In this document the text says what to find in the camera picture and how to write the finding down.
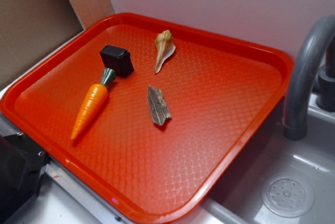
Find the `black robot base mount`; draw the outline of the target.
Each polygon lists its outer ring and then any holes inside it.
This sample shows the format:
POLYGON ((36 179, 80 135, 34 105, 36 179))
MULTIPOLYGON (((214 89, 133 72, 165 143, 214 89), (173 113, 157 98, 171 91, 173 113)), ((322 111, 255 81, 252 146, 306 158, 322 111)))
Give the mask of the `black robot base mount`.
POLYGON ((28 135, 1 137, 1 223, 38 198, 47 160, 47 152, 28 135))

